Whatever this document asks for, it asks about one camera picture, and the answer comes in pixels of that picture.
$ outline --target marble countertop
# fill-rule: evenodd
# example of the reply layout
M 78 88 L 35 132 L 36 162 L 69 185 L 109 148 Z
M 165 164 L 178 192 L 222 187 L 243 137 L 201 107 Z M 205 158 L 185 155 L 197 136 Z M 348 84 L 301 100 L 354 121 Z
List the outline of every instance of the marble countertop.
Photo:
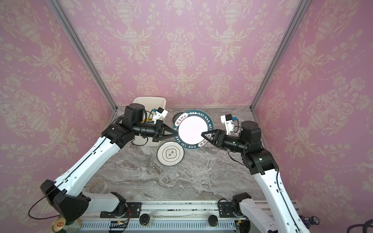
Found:
M 169 113 L 165 123 L 172 127 L 173 116 L 190 109 L 167 108 Z M 229 113 L 238 117 L 240 122 L 254 120 L 249 108 L 198 109 L 210 115 L 214 129 L 225 129 L 220 116 Z M 102 179 L 108 186 L 105 193 L 117 192 L 127 200 L 231 199 L 242 192 L 249 193 L 254 199 L 265 199 L 249 170 L 232 161 L 227 151 L 211 144 L 199 149 L 184 149 L 183 160 L 167 167 L 157 159 L 158 148 L 128 143 L 98 170 L 86 187 Z M 240 154 L 231 153 L 231 156 L 241 161 Z

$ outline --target damask pattern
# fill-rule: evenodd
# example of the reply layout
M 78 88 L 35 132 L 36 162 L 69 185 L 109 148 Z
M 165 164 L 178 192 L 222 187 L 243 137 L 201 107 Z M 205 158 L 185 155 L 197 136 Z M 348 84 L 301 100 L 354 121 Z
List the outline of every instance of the damask pattern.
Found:
M 119 106 L 250 105 L 298 2 L 60 0 Z
M 52 219 L 27 215 L 42 197 L 41 183 L 92 146 L 112 111 L 46 1 L 0 1 L 0 22 L 1 228 L 50 232 Z M 91 55 L 112 62 L 96 34 L 79 33 Z M 47 201 L 31 211 L 55 213 Z
M 373 32 L 370 1 L 312 1 L 256 110 L 314 232 L 373 215 Z

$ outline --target black knob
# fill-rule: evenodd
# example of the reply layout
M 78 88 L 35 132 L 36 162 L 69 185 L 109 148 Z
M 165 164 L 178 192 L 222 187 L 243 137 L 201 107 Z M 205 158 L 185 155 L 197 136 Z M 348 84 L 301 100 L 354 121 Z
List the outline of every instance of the black knob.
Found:
M 209 218 L 207 219 L 208 223 L 212 227 L 217 226 L 217 217 L 215 215 L 210 215 Z
M 316 217 L 316 216 L 312 216 L 312 217 L 310 218 L 310 221 L 311 221 L 311 223 L 312 223 L 313 225 L 319 225 L 319 224 L 320 224 L 320 220 L 319 220 L 319 218 Z
M 150 221 L 150 216 L 149 216 L 149 214 L 142 214 L 141 216 L 140 216 L 140 224 L 141 225 L 146 225 L 146 224 L 148 224 L 149 223 L 149 221 Z

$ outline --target plate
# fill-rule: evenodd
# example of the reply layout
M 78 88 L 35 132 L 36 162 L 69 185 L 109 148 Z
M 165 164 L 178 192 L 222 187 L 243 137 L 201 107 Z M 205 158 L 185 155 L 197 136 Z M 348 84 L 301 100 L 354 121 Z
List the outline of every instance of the plate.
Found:
M 184 157 L 184 149 L 176 142 L 166 142 L 157 152 L 158 161 L 165 166 L 174 166 Z
M 176 142 L 186 149 L 198 149 L 208 141 L 201 136 L 201 133 L 214 129 L 211 117 L 201 110 L 189 110 L 181 114 L 173 129 L 178 132 L 175 136 Z

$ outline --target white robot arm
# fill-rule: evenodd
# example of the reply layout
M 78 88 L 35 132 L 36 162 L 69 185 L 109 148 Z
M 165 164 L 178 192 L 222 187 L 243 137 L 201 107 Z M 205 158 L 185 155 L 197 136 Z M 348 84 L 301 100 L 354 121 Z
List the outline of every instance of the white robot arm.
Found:
M 160 120 L 156 123 L 142 123 L 145 107 L 130 104 L 123 116 L 111 124 L 93 147 L 67 172 L 55 181 L 46 180 L 40 186 L 48 202 L 66 221 L 74 221 L 84 213 L 106 211 L 116 217 L 124 215 L 126 199 L 118 193 L 93 194 L 82 192 L 85 184 L 97 170 L 116 152 L 123 148 L 135 135 L 152 137 L 154 142 L 171 138 L 177 132 Z
M 232 207 L 237 216 L 245 215 L 263 233 L 276 230 L 279 233 L 309 233 L 282 184 L 274 158 L 261 146 L 261 130 L 256 122 L 242 122 L 238 137 L 221 129 L 203 132 L 202 137 L 220 149 L 241 153 L 244 165 L 263 190 L 275 221 L 247 193 L 233 196 Z

